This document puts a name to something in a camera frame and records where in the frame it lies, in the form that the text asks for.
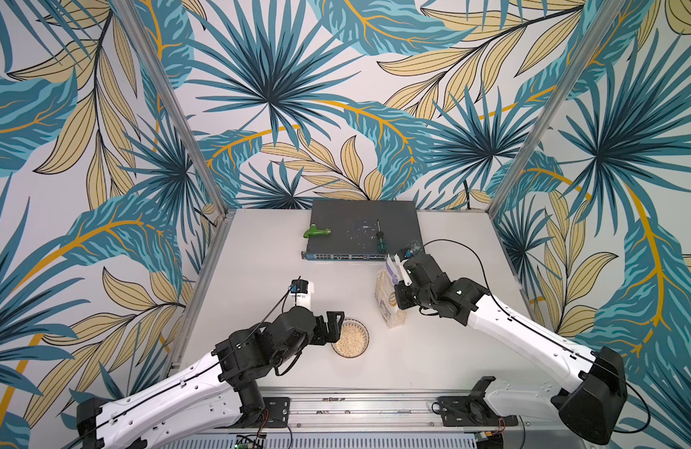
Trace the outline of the clear oats bag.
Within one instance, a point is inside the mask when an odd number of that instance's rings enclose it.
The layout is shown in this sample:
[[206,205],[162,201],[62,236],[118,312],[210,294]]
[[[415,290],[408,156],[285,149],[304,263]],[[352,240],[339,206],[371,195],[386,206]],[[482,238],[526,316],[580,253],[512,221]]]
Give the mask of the clear oats bag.
[[384,268],[375,281],[375,302],[389,329],[402,326],[407,317],[406,312],[399,308],[395,295],[395,286],[401,281],[396,261],[398,258],[386,256]]

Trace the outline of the white patterned breakfast bowl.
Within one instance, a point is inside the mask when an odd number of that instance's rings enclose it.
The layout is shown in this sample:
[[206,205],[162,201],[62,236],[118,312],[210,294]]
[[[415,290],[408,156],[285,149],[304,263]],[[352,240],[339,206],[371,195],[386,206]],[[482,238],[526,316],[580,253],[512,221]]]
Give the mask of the white patterned breakfast bowl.
[[332,344],[332,349],[340,357],[356,358],[363,355],[370,343],[366,326],[358,320],[347,318],[341,328],[340,339]]

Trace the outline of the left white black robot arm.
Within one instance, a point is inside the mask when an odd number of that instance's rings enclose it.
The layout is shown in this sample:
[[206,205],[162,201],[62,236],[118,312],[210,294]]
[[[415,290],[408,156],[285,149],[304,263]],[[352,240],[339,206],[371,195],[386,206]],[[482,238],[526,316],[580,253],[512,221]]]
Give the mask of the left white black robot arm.
[[258,381],[283,375],[307,346],[338,342],[345,314],[294,306],[274,322],[231,333],[215,349],[132,396],[77,407],[83,448],[160,448],[212,428],[253,428],[266,411]]

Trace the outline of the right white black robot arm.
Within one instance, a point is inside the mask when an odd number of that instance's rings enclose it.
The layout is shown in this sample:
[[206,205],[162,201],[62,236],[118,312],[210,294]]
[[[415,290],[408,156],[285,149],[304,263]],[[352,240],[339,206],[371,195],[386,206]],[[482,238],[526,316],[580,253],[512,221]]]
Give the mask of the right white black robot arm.
[[389,256],[401,310],[432,310],[502,342],[543,370],[542,385],[481,378],[468,397],[470,415],[519,415],[559,421],[581,439],[608,445],[628,400],[622,357],[604,346],[598,351],[572,342],[504,305],[489,289],[467,278],[450,280],[432,256]]

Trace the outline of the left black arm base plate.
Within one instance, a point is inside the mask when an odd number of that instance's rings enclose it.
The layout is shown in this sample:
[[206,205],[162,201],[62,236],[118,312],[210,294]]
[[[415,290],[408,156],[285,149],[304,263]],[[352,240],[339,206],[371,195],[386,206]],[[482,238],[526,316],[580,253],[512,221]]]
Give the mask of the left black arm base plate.
[[289,424],[291,398],[264,398],[260,403],[248,405],[242,417],[230,428],[276,428],[285,430]]

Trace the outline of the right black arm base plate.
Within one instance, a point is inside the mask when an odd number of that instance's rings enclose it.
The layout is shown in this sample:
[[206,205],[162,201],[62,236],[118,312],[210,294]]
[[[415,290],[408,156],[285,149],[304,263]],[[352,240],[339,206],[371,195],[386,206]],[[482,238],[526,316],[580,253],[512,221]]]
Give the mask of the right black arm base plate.
[[519,424],[515,415],[497,415],[481,398],[439,397],[432,403],[431,411],[446,428],[510,428]]

